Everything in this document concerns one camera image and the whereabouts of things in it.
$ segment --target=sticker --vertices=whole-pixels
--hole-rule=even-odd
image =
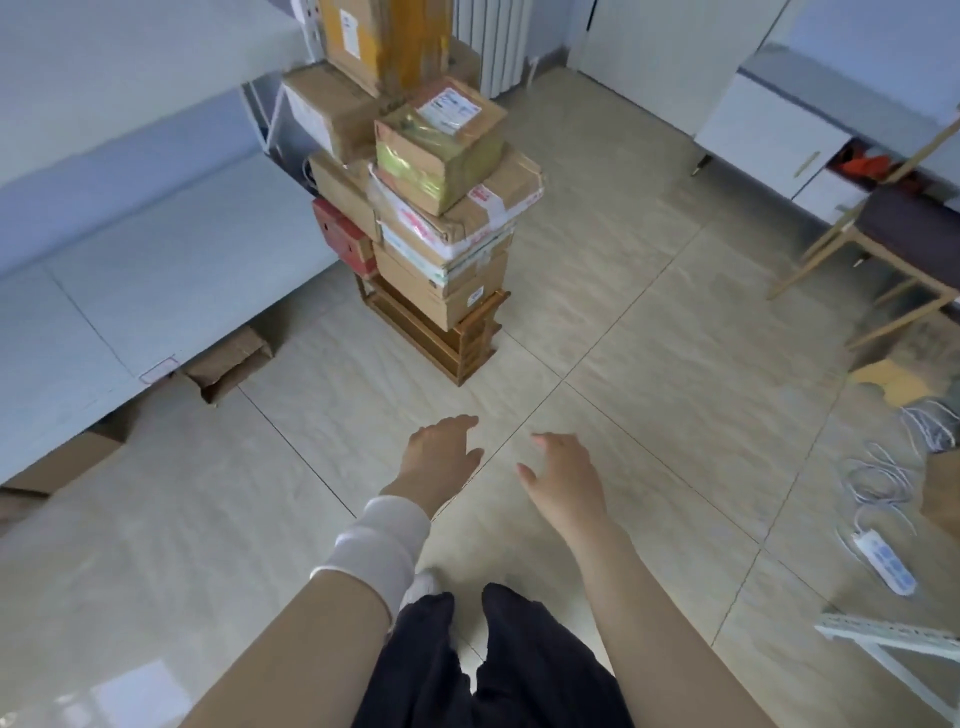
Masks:
[[[349,12],[340,9],[340,30],[344,36],[344,50],[355,58],[360,58],[360,38],[357,37],[357,28],[360,23]]]
[[[445,88],[417,111],[430,126],[440,132],[454,135],[480,113],[480,107],[459,93],[456,88]]]
[[[480,286],[475,291],[473,291],[473,293],[471,293],[470,297],[467,299],[467,308],[470,308],[472,305],[477,303],[482,296],[483,296],[483,286]]]
[[[503,205],[503,199],[493,194],[485,184],[476,185],[467,196],[487,211],[491,228],[500,228],[507,224],[507,208]]]
[[[330,140],[330,132],[326,128],[324,118],[320,116],[309,104],[300,98],[298,93],[287,86],[287,99],[290,101],[290,111],[293,113],[297,123],[303,127],[303,130],[310,134],[320,146],[333,154],[333,142]]]

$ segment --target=chair leg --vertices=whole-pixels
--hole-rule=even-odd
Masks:
[[[830,229],[827,232],[817,238],[817,242],[804,251],[804,254],[800,256],[800,260],[804,261],[812,255],[816,255],[821,248],[830,242],[830,240],[841,234],[843,232],[843,228],[845,228],[853,218],[860,214],[860,210],[863,208],[863,205],[863,203],[860,203],[853,209],[849,209],[844,212],[840,219],[830,226]]]
[[[783,291],[789,288],[791,285],[796,283],[798,280],[810,273],[814,268],[824,262],[831,255],[836,253],[838,250],[843,248],[844,245],[850,242],[850,238],[841,234],[839,237],[830,241],[827,246],[818,252],[814,257],[804,263],[792,276],[787,276],[785,279],[777,283],[773,288],[770,289],[770,293],[767,294],[767,301],[772,301],[774,298],[779,296]]]
[[[926,314],[932,313],[933,311],[940,310],[945,305],[953,301],[953,299],[956,298],[956,295],[957,294],[955,292],[944,294],[940,298],[935,299],[930,303],[926,303],[925,305],[922,305],[919,308],[914,308],[912,311],[909,311],[908,313],[903,314],[898,319],[894,319],[889,324],[885,324],[879,328],[875,328],[870,333],[864,334],[863,336],[857,339],[853,339],[852,341],[847,343],[847,348],[856,349],[857,347],[862,346],[863,344],[866,344],[868,341],[873,341],[874,339],[877,339],[880,336],[888,334],[891,331],[896,331],[898,328],[905,327],[907,324],[912,324],[917,319],[923,318],[923,316],[925,316]]]
[[[892,301],[894,298],[896,298],[901,293],[903,293],[903,291],[913,288],[913,286],[917,285],[917,283],[918,281],[915,278],[908,278],[907,280],[902,280],[893,288],[891,288],[889,291],[878,296],[876,301],[874,301],[874,305],[884,305],[888,301]]]

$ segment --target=left hand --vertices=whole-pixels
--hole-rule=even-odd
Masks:
[[[467,431],[479,422],[478,417],[459,415],[421,427],[410,436],[396,480],[380,495],[408,498],[432,519],[480,465],[483,450],[467,452]]]

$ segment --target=foot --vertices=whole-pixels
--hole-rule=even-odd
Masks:
[[[403,595],[403,601],[400,602],[400,609],[403,609],[407,604],[413,604],[422,596],[438,595],[442,591],[440,579],[434,570],[425,569],[418,571],[417,575],[414,576],[414,583],[410,585],[410,589]]]

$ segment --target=floor tile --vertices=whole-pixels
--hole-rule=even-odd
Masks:
[[[548,192],[517,227],[500,320],[565,376],[700,229],[658,199],[692,142],[565,69],[506,106],[508,137],[544,166]]]
[[[868,510],[861,516],[863,527],[876,528],[916,577],[920,586],[910,597],[891,592],[840,542],[843,538],[852,547],[855,510],[840,476],[855,467],[849,458],[869,457],[867,441],[882,445],[912,469],[918,485],[915,502],[904,506],[916,535],[893,513]],[[875,479],[865,482],[886,485]],[[766,548],[846,614],[960,633],[960,544],[919,514],[922,482],[923,462],[909,445],[898,413],[883,402],[878,388],[850,383],[777,517]],[[931,687],[960,694],[960,666],[927,658],[910,666]]]
[[[480,417],[470,446],[500,447],[559,381],[504,333],[457,388],[359,299],[291,339],[243,390],[353,513],[396,476],[411,433]]]
[[[84,725],[70,716],[126,715],[136,695],[110,725],[175,724],[350,520],[241,392],[211,407],[174,379],[124,447],[0,540],[3,711]]]
[[[698,233],[567,381],[762,540],[839,392],[866,297],[821,280],[767,302],[795,241],[751,229]]]
[[[826,608],[761,552],[713,647],[780,728],[946,725],[859,647],[819,635]]]
[[[257,316],[253,325],[278,349],[335,306],[356,295],[353,271],[346,263],[337,261]]]
[[[579,434],[604,480],[610,512],[694,626],[712,639],[756,544],[565,384],[434,521],[420,564],[439,569],[457,595],[459,634],[486,654],[480,593],[496,581],[542,601],[606,661],[573,557],[516,480],[516,462],[540,466],[530,433],[549,430]]]

